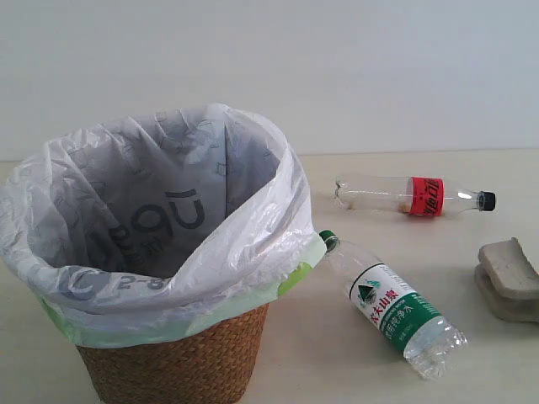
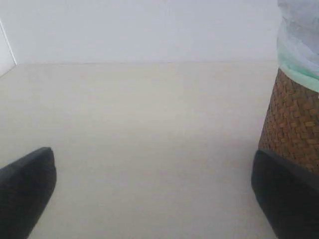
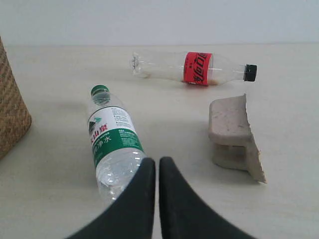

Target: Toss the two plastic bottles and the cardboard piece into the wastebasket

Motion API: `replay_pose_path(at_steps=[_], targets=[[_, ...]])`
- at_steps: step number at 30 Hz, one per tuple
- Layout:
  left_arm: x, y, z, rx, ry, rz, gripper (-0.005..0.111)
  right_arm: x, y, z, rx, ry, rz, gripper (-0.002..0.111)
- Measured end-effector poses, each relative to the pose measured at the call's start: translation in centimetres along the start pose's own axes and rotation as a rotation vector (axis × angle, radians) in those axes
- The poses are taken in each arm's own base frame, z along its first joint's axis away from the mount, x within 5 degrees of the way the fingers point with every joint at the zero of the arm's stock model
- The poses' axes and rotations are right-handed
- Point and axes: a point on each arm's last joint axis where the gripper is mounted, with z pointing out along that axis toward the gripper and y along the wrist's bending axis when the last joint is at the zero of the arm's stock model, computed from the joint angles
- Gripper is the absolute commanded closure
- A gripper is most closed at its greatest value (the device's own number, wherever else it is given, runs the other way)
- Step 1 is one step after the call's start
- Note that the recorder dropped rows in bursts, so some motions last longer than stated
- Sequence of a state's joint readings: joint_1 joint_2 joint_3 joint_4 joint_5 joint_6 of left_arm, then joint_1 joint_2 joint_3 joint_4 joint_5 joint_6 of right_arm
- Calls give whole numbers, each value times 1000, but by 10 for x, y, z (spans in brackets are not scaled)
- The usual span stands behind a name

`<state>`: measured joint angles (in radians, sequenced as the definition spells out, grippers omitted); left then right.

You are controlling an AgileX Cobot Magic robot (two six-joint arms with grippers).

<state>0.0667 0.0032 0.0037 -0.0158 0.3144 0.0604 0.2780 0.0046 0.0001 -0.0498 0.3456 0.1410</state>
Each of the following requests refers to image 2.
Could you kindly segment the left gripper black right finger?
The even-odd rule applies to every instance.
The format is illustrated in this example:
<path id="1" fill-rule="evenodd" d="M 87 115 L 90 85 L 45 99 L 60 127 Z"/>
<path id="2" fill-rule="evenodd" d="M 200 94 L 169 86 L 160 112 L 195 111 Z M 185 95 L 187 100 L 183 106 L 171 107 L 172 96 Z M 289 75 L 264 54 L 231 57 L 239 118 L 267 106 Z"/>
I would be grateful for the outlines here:
<path id="1" fill-rule="evenodd" d="M 251 186 L 279 239 L 319 237 L 319 177 L 269 150 L 254 156 Z"/>

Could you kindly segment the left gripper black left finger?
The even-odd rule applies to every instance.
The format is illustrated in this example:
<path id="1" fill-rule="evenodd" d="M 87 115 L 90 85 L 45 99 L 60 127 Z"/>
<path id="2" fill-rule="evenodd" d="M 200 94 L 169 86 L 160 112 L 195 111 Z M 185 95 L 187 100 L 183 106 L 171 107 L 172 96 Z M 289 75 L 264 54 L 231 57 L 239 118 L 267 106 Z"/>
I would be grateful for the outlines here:
<path id="1" fill-rule="evenodd" d="M 26 239 L 56 185 L 53 150 L 39 148 L 0 170 L 0 237 Z"/>

